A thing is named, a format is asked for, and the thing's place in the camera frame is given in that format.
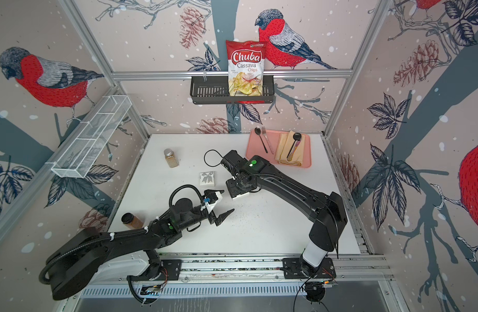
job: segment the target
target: yellow napkin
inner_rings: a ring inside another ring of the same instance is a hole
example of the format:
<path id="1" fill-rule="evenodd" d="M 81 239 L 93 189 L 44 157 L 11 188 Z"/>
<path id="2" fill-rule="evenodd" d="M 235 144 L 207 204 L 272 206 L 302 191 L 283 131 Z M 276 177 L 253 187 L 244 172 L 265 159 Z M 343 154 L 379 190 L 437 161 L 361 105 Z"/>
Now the yellow napkin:
<path id="1" fill-rule="evenodd" d="M 293 145 L 294 131 L 290 131 L 289 134 L 283 133 L 279 139 L 279 145 L 277 147 L 277 151 L 275 153 L 275 159 L 280 164 L 285 165 L 292 165 L 292 166 L 301 166 L 303 165 L 303 151 L 305 150 L 305 135 L 301 135 L 301 141 L 296 150 L 294 151 L 293 158 L 291 161 L 287 160 L 287 155 L 289 154 L 289 150 Z"/>

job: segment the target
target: spice jar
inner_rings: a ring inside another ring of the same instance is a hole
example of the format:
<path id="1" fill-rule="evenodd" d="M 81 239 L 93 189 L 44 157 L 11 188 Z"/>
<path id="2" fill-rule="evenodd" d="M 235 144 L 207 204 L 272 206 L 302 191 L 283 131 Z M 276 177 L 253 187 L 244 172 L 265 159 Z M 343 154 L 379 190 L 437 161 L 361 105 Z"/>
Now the spice jar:
<path id="1" fill-rule="evenodd" d="M 170 168 L 178 166 L 178 160 L 175 157 L 175 153 L 170 148 L 165 149 L 165 158 Z"/>
<path id="2" fill-rule="evenodd" d="M 144 222 L 131 213 L 126 213 L 121 217 L 121 222 L 130 229 L 140 229 L 144 226 Z"/>

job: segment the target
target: white table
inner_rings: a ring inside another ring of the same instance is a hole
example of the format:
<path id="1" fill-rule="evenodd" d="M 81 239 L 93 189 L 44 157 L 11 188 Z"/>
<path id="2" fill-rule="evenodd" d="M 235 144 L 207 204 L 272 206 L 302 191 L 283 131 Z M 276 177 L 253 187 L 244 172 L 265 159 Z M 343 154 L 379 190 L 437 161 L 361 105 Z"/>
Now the white table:
<path id="1" fill-rule="evenodd" d="M 339 193 L 330 162 L 319 135 L 311 136 L 312 166 L 308 169 L 281 166 L 276 167 L 298 182 L 323 192 Z M 210 225 L 206 220 L 192 233 L 183 232 L 183 237 L 165 248 L 166 253 L 221 253 L 221 254 L 300 254 L 308 243 L 312 227 L 298 209 L 266 190 L 232 200 L 225 186 L 231 174 L 223 167 L 208 167 L 204 153 L 210 149 L 225 155 L 236 150 L 246 154 L 249 134 L 153 134 L 114 216 L 109 231 L 125 231 L 121 217 L 131 212 L 143 217 L 145 223 L 163 214 L 168 209 L 171 193 L 183 184 L 195 185 L 201 193 L 206 189 L 225 190 L 223 200 L 214 208 L 218 216 L 235 208 L 220 225 Z M 170 168 L 163 155 L 171 148 L 180 165 Z M 210 165 L 219 163 L 221 158 L 215 152 L 206 156 Z M 215 171 L 215 186 L 199 186 L 199 173 Z M 187 197 L 193 205 L 199 199 L 192 189 L 181 190 L 173 202 Z M 339 239 L 339 253 L 360 254 L 355 235 L 348 223 Z"/>

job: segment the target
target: white wire basket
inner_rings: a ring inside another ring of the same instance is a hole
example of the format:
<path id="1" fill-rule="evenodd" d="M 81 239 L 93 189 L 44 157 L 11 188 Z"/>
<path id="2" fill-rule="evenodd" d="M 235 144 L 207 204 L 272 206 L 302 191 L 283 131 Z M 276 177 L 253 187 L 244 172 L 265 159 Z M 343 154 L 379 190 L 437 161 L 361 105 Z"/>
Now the white wire basket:
<path id="1" fill-rule="evenodd" d="M 59 177 L 84 178 L 132 105 L 126 95 L 105 98 L 100 110 L 52 167 Z"/>

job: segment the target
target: spoon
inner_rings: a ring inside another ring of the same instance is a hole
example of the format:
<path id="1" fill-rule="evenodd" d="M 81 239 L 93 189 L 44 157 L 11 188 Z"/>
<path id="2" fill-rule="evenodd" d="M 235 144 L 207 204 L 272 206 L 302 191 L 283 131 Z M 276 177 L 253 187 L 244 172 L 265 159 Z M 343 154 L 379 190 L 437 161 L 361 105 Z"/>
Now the spoon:
<path id="1" fill-rule="evenodd" d="M 255 133 L 258 134 L 258 136 L 260 137 L 261 143 L 263 144 L 263 148 L 265 148 L 265 153 L 268 154 L 267 147 L 265 147 L 265 143 L 264 143 L 263 140 L 261 139 L 261 130 L 260 130 L 260 128 L 256 127 L 256 128 L 255 128 Z"/>
<path id="2" fill-rule="evenodd" d="M 291 159 L 293 159 L 294 151 L 296 150 L 296 148 L 298 147 L 298 145 L 301 142 L 301 133 L 296 132 L 295 134 L 293 134 L 293 139 L 294 139 L 293 145 L 291 146 L 291 149 L 289 150 L 289 153 L 287 153 L 287 157 L 286 157 L 287 161 L 291 161 Z"/>

